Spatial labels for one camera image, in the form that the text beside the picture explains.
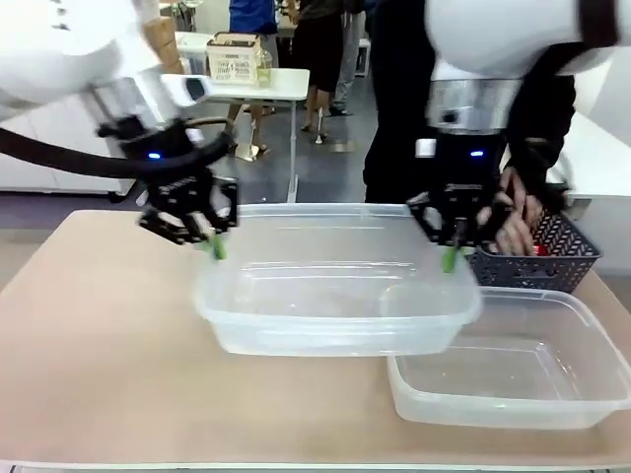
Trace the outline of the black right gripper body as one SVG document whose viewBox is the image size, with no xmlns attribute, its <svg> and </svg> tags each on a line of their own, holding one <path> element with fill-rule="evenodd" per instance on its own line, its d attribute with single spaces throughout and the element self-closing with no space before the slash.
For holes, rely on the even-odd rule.
<svg viewBox="0 0 631 473">
<path fill-rule="evenodd" d="M 499 162 L 505 146 L 500 134 L 437 134 L 435 195 L 444 221 L 476 221 L 486 208 L 490 210 L 489 221 L 507 219 L 507 204 L 497 196 Z"/>
</svg>

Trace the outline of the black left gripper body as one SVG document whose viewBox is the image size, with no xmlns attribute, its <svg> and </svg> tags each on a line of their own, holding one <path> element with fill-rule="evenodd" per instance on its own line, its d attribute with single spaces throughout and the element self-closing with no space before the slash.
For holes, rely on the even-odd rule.
<svg viewBox="0 0 631 473">
<path fill-rule="evenodd" d="M 149 191 L 149 202 L 161 208 L 168 199 L 185 204 L 211 200 L 215 175 L 211 166 L 233 145 L 233 126 L 225 119 L 177 118 L 149 130 L 135 116 L 103 123 L 101 138 L 111 138 L 121 159 L 103 159 L 99 177 L 138 179 Z"/>
</svg>

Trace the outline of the person's left hand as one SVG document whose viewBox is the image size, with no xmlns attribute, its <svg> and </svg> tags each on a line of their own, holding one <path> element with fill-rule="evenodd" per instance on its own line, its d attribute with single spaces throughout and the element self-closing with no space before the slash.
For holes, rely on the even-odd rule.
<svg viewBox="0 0 631 473">
<path fill-rule="evenodd" d="M 540 220 L 542 205 L 527 193 L 523 180 L 512 167 L 506 167 L 500 177 L 500 200 L 511 205 L 513 212 L 496 234 L 496 246 L 507 255 L 533 256 L 535 243 L 532 229 Z"/>
</svg>

